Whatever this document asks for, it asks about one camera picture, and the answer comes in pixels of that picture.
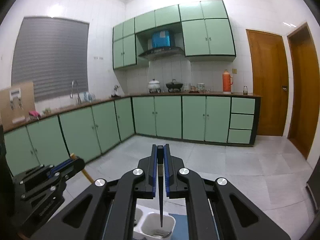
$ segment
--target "white pot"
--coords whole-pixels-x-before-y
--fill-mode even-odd
[[[148,83],[148,89],[149,90],[156,90],[156,89],[160,89],[160,82],[158,80],[151,80],[149,83]]]

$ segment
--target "metal bolt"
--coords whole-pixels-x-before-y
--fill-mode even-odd
[[[182,174],[182,175],[187,175],[187,174],[189,173],[189,170],[188,170],[187,168],[181,168],[181,169],[179,170],[179,172],[180,172],[180,174]]]
[[[227,180],[225,179],[225,178],[219,178],[218,180],[217,180],[217,183],[219,184],[219,185],[226,185],[227,184]]]
[[[143,173],[143,170],[142,169],[135,169],[133,170],[133,174],[134,175],[141,175]]]
[[[104,179],[97,179],[94,184],[98,187],[103,186],[106,183],[106,181]]]

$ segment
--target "triangular cutout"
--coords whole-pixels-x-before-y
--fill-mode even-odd
[[[65,224],[72,226],[73,228],[79,228],[91,200],[92,200],[92,195],[88,195],[77,206],[75,206],[74,209],[71,210],[70,213],[63,218],[62,221]]]
[[[237,216],[242,227],[246,228],[258,222],[258,217],[245,204],[241,202],[235,195],[230,195],[230,200],[236,210]]]

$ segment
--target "brown countertop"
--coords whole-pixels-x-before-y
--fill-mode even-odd
[[[231,93],[231,94],[224,94],[223,92],[214,92],[214,91],[210,91],[210,92],[205,92],[205,93],[189,93],[189,92],[179,92],[179,93],[169,93],[169,92],[163,92],[163,93],[134,93],[134,94],[128,94],[128,95],[124,95],[121,96],[120,98],[106,98],[106,99],[101,99],[101,100],[95,100],[93,102],[87,102],[87,103],[82,103],[80,105],[71,105],[71,106],[66,106],[66,107],[62,107],[56,110],[53,110],[51,113],[49,114],[43,114],[39,120],[35,119],[35,120],[29,120],[29,121],[25,121],[25,122],[19,122],[17,124],[15,124],[14,126],[12,126],[9,129],[4,129],[4,132],[10,132],[12,130],[15,130],[17,128],[20,128],[22,126],[34,123],[34,122],[38,122],[40,120],[46,119],[48,117],[51,116],[55,116],[58,114],[63,114],[66,112],[70,112],[70,111],[74,111],[77,109],[81,109],[81,108],[85,108],[88,106],[94,106],[97,104],[101,104],[101,103],[106,103],[109,101],[114,101],[117,99],[121,99],[121,98],[128,98],[128,97],[146,97],[146,96],[225,96],[225,97],[232,97],[232,96],[236,96],[236,97],[244,97],[244,98],[260,98],[261,96],[259,95],[255,95],[252,93],[248,93],[248,95],[243,95],[242,93]]]

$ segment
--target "gray roller shutter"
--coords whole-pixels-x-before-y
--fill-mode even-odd
[[[25,17],[17,37],[11,84],[33,81],[35,101],[70,94],[76,79],[88,91],[89,24],[49,17]]]

